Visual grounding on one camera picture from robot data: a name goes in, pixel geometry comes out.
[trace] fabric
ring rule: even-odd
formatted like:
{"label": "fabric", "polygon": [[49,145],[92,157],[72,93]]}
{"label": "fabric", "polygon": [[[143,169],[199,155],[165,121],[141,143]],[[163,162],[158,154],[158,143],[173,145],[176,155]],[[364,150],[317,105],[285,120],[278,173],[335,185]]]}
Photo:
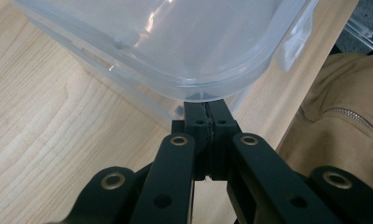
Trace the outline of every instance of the fabric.
{"label": "fabric", "polygon": [[277,152],[305,176],[331,165],[373,188],[373,55],[328,57]]}

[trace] wooden table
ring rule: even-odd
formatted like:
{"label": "wooden table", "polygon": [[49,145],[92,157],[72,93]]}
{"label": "wooden table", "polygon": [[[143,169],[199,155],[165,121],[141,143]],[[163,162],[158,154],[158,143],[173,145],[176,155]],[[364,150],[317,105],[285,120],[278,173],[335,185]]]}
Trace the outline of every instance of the wooden table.
{"label": "wooden table", "polygon": [[[320,1],[291,71],[272,64],[238,110],[245,132],[278,146],[356,3]],[[0,223],[62,220],[98,171],[142,168],[167,134],[0,0]],[[195,195],[194,223],[233,223],[225,183],[199,182]]]}

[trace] container lid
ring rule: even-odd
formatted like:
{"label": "container lid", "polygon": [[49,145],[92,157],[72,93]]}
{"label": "container lid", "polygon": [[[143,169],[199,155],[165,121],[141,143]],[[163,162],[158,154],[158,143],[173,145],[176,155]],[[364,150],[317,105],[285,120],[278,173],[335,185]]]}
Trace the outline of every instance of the container lid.
{"label": "container lid", "polygon": [[309,0],[16,0],[184,101],[250,86]]}

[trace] plastic container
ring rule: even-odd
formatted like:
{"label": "plastic container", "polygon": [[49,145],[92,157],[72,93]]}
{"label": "plastic container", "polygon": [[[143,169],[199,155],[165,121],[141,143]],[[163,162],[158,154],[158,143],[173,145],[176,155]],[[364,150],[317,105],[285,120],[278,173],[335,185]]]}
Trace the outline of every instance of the plastic container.
{"label": "plastic container", "polygon": [[132,104],[174,119],[183,101],[226,98],[236,108],[281,43],[278,65],[289,69],[318,0],[15,2]]}

